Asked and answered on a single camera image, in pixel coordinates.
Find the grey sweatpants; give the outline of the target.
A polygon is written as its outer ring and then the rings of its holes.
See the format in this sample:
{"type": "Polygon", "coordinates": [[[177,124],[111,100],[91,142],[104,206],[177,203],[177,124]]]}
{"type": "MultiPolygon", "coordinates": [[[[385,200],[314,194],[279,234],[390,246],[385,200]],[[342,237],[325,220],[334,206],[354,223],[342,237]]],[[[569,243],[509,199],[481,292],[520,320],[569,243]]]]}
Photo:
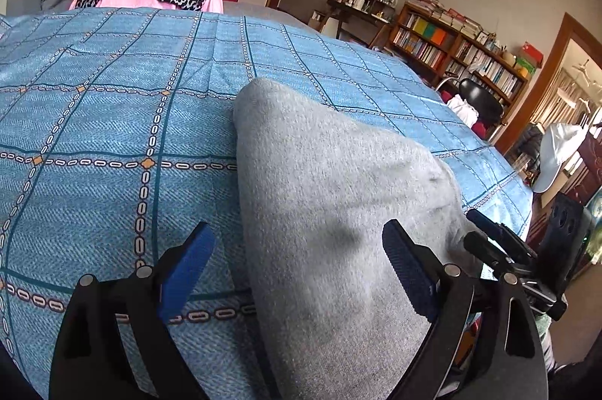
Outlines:
{"type": "Polygon", "coordinates": [[[384,399],[429,325],[383,248],[397,221],[470,274],[450,167],[424,146],[287,86],[253,80],[234,104],[240,213],[263,343],[286,399],[384,399]]]}

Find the white bag on chair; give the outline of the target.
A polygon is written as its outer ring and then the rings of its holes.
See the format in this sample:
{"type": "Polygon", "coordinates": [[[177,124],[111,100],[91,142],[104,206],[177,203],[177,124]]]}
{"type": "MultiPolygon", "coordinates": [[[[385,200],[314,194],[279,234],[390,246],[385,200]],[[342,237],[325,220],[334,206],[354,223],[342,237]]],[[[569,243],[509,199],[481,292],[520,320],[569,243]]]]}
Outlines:
{"type": "Polygon", "coordinates": [[[479,112],[459,94],[449,99],[446,105],[468,128],[473,128],[480,118],[479,112]]]}

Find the black chair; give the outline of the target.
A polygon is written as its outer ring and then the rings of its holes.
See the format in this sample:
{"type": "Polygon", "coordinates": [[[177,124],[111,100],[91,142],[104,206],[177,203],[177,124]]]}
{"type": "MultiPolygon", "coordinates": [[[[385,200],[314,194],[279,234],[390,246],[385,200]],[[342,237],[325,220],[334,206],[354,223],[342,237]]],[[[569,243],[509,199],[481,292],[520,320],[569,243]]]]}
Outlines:
{"type": "Polygon", "coordinates": [[[470,129],[480,139],[488,140],[501,124],[503,106],[489,90],[476,81],[468,78],[458,80],[448,77],[439,83],[436,90],[445,103],[454,95],[459,94],[479,112],[479,120],[470,129]]]}

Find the wooden bookshelf with books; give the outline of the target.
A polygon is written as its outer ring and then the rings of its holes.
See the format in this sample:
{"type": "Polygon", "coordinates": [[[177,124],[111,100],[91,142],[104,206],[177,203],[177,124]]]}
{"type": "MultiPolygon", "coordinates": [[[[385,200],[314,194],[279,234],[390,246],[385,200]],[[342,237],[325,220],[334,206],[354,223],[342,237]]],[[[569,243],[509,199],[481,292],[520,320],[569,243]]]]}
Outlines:
{"type": "Polygon", "coordinates": [[[516,59],[504,58],[494,34],[438,0],[407,0],[387,49],[416,69],[430,87],[447,77],[473,80],[496,98],[505,114],[529,83],[529,70],[516,59]]]}

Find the blue patterned bedspread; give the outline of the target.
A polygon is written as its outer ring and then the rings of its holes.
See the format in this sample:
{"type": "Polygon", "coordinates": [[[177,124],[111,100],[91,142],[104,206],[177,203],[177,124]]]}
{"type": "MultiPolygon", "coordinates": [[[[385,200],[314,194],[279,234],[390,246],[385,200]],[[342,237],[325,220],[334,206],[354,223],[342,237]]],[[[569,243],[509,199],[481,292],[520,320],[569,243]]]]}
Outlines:
{"type": "Polygon", "coordinates": [[[170,328],[213,399],[275,399],[246,276],[233,102],[265,77],[427,147],[464,207],[524,235],[533,194],[405,64],[307,28],[83,9],[1,21],[1,343],[41,395],[73,287],[205,222],[216,248],[170,328]]]}

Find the dark wooden desk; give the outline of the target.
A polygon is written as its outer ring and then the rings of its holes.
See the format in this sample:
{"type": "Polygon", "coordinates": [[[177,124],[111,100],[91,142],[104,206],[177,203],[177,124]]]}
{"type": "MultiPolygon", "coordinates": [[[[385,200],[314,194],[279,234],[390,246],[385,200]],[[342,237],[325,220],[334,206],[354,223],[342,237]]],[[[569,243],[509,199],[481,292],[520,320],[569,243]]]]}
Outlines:
{"type": "Polygon", "coordinates": [[[318,20],[311,18],[318,33],[380,49],[387,43],[392,23],[341,3],[327,0],[327,11],[318,20]]]}

